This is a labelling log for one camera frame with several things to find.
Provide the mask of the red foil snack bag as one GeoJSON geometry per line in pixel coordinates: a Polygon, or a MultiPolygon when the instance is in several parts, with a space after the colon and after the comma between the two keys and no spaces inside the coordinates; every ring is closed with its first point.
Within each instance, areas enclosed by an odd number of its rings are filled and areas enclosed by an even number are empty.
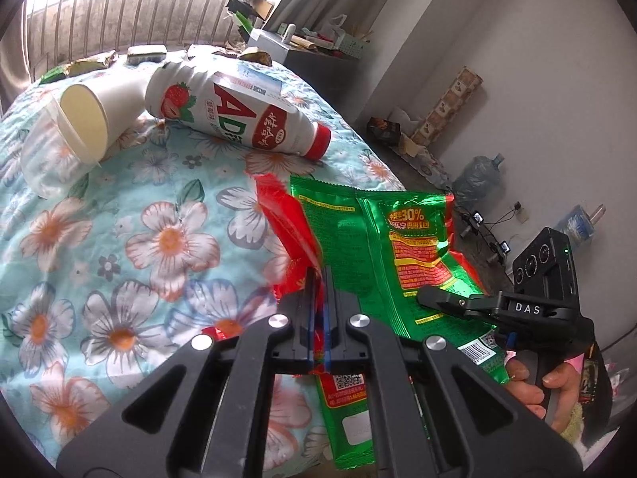
{"type": "Polygon", "coordinates": [[[237,337],[282,311],[282,300],[305,284],[320,262],[320,247],[298,200],[273,175],[216,195],[226,212],[221,265],[189,284],[198,332],[216,340],[237,337]]]}

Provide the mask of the green foil snack bag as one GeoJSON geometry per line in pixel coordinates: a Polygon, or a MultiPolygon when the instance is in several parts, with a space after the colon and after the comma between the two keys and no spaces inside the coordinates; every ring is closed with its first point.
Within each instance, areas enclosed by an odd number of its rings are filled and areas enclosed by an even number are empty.
{"type": "Polygon", "coordinates": [[[467,258],[453,248],[449,194],[360,190],[291,178],[291,194],[320,243],[335,288],[358,297],[361,313],[422,341],[441,335],[496,382],[508,382],[493,328],[419,306],[432,285],[463,298],[485,291],[467,258]]]}

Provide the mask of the white strawberry drink bottle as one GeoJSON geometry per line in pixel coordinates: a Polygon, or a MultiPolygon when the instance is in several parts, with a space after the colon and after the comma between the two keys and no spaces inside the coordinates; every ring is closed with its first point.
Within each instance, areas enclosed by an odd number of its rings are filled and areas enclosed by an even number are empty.
{"type": "Polygon", "coordinates": [[[263,151],[311,161],[326,153],[332,132],[285,99],[276,81],[228,58],[166,62],[151,76],[145,105],[153,117],[263,151]]]}

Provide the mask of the clear plastic cup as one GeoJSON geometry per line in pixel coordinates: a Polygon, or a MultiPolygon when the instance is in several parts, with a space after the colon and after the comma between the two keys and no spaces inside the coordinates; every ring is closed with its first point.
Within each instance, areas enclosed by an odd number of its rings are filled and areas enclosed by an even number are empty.
{"type": "Polygon", "coordinates": [[[55,99],[40,112],[21,148],[21,172],[43,199],[59,199],[98,165],[55,99]]]}

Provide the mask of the blue water jug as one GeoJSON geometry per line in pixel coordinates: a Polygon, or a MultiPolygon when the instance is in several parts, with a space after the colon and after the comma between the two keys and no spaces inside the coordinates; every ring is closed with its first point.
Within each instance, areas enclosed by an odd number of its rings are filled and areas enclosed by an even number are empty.
{"type": "Polygon", "coordinates": [[[452,193],[455,195],[455,202],[469,208],[487,198],[501,184],[500,165],[503,161],[504,156],[501,153],[494,158],[476,155],[453,180],[452,193]]]}

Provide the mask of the floral blue tablecloth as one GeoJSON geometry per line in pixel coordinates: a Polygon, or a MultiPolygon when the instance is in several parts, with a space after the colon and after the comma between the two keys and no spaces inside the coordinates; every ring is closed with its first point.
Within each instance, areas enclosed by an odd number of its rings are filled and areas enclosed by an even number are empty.
{"type": "Polygon", "coordinates": [[[141,114],[56,199],[21,151],[66,81],[34,83],[1,120],[1,393],[49,462],[203,328],[238,333],[272,314],[288,258],[255,177],[397,190],[399,179],[311,86],[264,74],[332,142],[322,160],[245,148],[141,114]]]}

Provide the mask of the patterned long box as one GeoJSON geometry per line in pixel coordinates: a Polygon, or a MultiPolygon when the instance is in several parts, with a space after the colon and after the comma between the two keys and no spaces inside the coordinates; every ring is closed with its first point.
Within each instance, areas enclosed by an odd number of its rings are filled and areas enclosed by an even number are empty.
{"type": "Polygon", "coordinates": [[[479,74],[464,66],[410,139],[424,147],[434,143],[483,82],[479,74]]]}

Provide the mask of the dark grey cabinet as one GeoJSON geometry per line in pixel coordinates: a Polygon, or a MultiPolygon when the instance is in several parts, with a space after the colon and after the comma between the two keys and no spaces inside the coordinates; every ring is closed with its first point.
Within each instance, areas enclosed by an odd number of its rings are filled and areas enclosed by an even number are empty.
{"type": "Polygon", "coordinates": [[[267,52],[273,62],[300,76],[334,108],[343,105],[358,68],[358,60],[353,57],[295,47],[291,42],[284,43],[276,33],[261,29],[252,31],[247,45],[267,52]]]}

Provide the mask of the white paper cup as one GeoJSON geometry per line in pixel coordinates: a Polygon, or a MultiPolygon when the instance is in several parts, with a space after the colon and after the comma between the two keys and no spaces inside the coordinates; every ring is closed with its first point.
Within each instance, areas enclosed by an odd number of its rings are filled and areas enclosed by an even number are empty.
{"type": "Polygon", "coordinates": [[[133,71],[104,74],[73,83],[63,91],[59,107],[68,122],[65,142],[86,164],[97,164],[145,109],[148,81],[133,71]]]}

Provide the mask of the green wrapper far edge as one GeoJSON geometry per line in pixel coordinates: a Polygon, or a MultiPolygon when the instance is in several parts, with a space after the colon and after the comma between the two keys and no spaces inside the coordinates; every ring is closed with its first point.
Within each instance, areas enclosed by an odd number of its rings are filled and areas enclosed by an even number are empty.
{"type": "Polygon", "coordinates": [[[56,66],[41,76],[39,84],[50,84],[67,78],[67,66],[56,66]]]}

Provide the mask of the metal window railing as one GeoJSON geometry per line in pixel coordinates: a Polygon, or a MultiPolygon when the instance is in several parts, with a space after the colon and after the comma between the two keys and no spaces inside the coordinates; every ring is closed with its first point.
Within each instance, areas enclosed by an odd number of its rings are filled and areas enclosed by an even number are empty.
{"type": "MultiPolygon", "coordinates": [[[[238,41],[229,0],[26,0],[29,73],[137,44],[226,45],[238,41]]],[[[279,0],[267,0],[278,3],[279,0]]]]}

